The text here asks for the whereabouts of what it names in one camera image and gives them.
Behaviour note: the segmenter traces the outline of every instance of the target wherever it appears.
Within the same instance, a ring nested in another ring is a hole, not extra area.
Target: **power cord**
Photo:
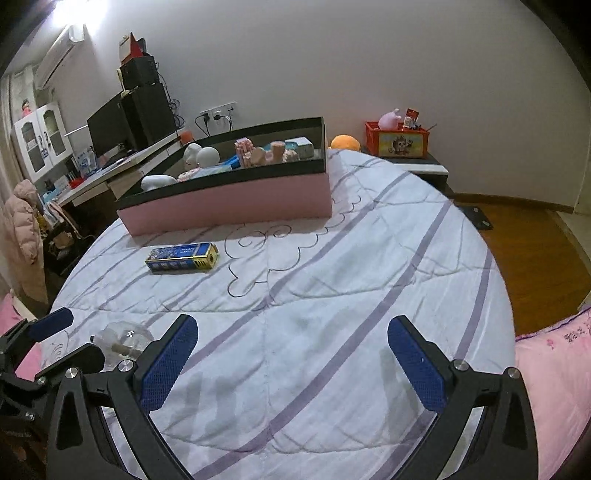
[[[199,125],[199,124],[197,123],[197,120],[198,120],[199,118],[201,118],[201,117],[203,117],[203,123],[205,124],[205,130],[204,130],[203,128],[201,128],[201,125]],[[209,113],[207,113],[207,112],[205,112],[205,113],[202,113],[202,114],[201,114],[201,115],[199,115],[197,118],[195,118],[195,125],[197,125],[197,128],[198,128],[199,130],[201,130],[201,131],[202,131],[204,134],[206,134],[208,137],[211,137],[211,135],[209,134],[209,127],[207,126],[207,125],[208,125],[208,123],[209,123],[209,120],[210,120],[210,118],[209,118]]]
[[[158,70],[159,65],[160,65],[160,63],[156,62],[156,70]],[[168,85],[166,85],[166,80],[164,80],[164,77],[162,76],[162,74],[160,72],[158,72],[158,76],[162,79],[162,85],[164,85],[164,90],[166,91],[166,96],[168,97],[168,106],[170,107],[170,109],[173,113],[174,124],[178,130],[178,129],[182,128],[183,125],[185,124],[185,119],[177,113],[178,109],[181,106],[181,102],[179,100],[177,100],[176,98],[170,98],[170,94],[168,92]]]
[[[229,132],[231,132],[234,129],[234,125],[232,123],[232,110],[228,110],[228,114],[227,115],[222,115],[221,113],[214,115],[213,119],[217,122],[218,120],[221,120],[222,118],[225,118],[226,120],[228,120],[228,124],[230,125],[230,130]]]

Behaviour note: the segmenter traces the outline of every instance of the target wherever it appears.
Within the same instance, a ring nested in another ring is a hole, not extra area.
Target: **doll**
[[[25,118],[30,113],[31,109],[29,108],[29,100],[25,98],[25,101],[22,103],[22,117]]]

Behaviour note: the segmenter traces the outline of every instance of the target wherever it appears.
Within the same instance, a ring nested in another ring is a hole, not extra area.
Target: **curtain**
[[[0,206],[10,195],[14,187],[24,179],[11,141],[12,118],[10,102],[10,77],[0,79]],[[0,247],[4,243],[4,219],[0,212]],[[0,248],[0,295],[4,296],[10,287],[18,287],[11,274],[9,262]]]
[[[6,75],[0,79],[0,199],[3,205],[17,183],[24,180],[12,146],[11,117],[10,77]]]

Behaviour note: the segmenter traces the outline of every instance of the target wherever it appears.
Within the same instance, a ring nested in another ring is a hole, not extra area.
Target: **computer monitor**
[[[121,94],[114,96],[88,119],[88,130],[97,158],[119,144],[125,151],[138,149],[121,104]]]

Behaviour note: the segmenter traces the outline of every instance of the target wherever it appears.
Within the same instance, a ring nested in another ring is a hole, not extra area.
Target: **orange plush toy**
[[[361,144],[350,135],[339,135],[330,144],[330,148],[361,152]]]

